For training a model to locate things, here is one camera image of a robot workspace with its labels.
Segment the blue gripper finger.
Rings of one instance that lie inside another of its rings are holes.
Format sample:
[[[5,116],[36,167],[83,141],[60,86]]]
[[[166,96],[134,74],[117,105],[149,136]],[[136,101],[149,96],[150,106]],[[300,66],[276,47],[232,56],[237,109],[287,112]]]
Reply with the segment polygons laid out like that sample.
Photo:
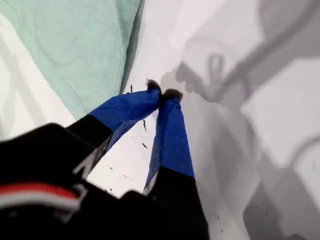
[[[160,85],[148,79],[146,90],[114,96],[68,126],[71,133],[94,147],[72,172],[87,178],[101,158],[125,133],[159,108],[161,97]]]
[[[208,240],[181,108],[183,94],[167,89],[156,120],[146,196],[157,206],[162,240]]]

